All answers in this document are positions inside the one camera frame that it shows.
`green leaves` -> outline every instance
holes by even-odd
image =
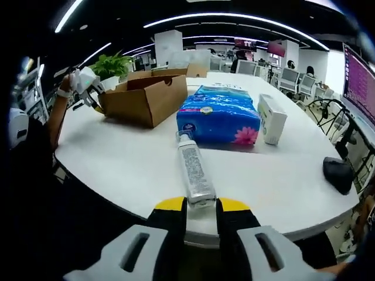
[[[127,65],[132,62],[132,57],[122,56],[118,52],[114,56],[100,55],[99,60],[90,67],[100,77],[100,80],[104,80],[112,76],[127,76]]]

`plastic bottle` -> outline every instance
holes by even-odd
[[[213,206],[216,192],[206,174],[202,156],[190,131],[177,132],[178,152],[183,179],[187,191],[187,202],[192,208]]]

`cardboard box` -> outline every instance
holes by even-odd
[[[186,77],[196,78],[196,77],[207,77],[208,69],[198,65],[190,63],[187,68],[173,68],[173,69],[162,69],[154,71],[136,71],[130,72],[128,74],[128,81],[152,77],[152,76],[165,76],[165,75],[185,75]]]
[[[108,117],[154,128],[176,112],[186,97],[185,70],[129,73],[128,81],[99,96]]]

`pink flower print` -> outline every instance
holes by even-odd
[[[251,127],[243,127],[242,131],[237,130],[237,133],[234,136],[236,139],[232,141],[233,143],[238,143],[240,145],[253,145],[257,140],[258,132]]]

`ceiling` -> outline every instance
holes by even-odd
[[[161,19],[203,12],[237,13],[271,19],[307,35],[321,37],[319,41],[331,49],[342,48],[343,41],[356,44],[356,32],[344,15],[308,1],[158,0],[148,2],[83,0],[62,30],[55,33],[56,26],[74,0],[48,1],[43,4],[42,16],[35,20],[35,25],[32,28],[25,26],[29,31],[28,55],[41,57],[41,63],[46,65],[43,76],[47,79],[67,66],[81,63],[109,42],[112,44],[101,53],[114,54],[120,50],[126,52],[150,44],[155,33],[171,29],[181,31],[183,37],[226,35],[249,37],[266,42],[288,39],[299,43],[301,47],[323,50],[316,43],[286,28],[259,20],[228,16],[178,19],[144,28],[145,25]],[[28,5],[30,10],[41,9],[41,6]],[[80,30],[84,25],[87,25],[87,28]],[[183,44],[190,46],[196,41],[212,41],[212,38],[185,39]],[[94,63],[97,56],[87,64]]]

